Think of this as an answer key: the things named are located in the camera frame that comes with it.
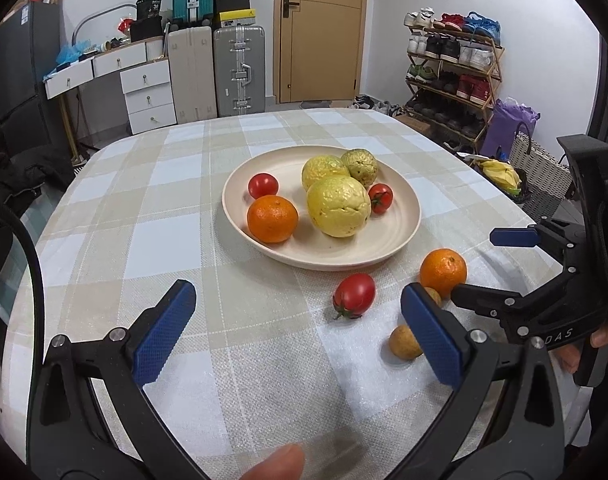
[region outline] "purple bag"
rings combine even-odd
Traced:
[[[486,140],[479,154],[495,156],[498,149],[501,148],[501,151],[508,155],[511,153],[518,125],[525,123],[528,131],[533,132],[540,117],[541,115],[535,113],[533,108],[519,105],[513,99],[507,100],[507,102],[498,99],[495,103],[495,114],[488,126]]]

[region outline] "black cabinet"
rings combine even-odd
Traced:
[[[59,53],[60,8],[27,2],[0,25],[0,121],[10,156],[53,144],[69,154],[57,100],[43,77]]]

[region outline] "blue sneaker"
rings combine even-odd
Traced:
[[[500,35],[502,28],[499,22],[485,18],[477,12],[471,12],[464,18],[462,30],[471,34],[480,34],[481,36],[492,38],[497,46],[501,45]]]

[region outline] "wooden door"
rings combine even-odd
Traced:
[[[362,0],[289,1],[281,0],[280,102],[353,99]]]

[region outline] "silver suitcase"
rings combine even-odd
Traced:
[[[215,86],[220,117],[266,109],[266,41],[259,25],[215,31]]]
[[[192,27],[171,32],[167,43],[177,123],[216,118],[211,28]]]

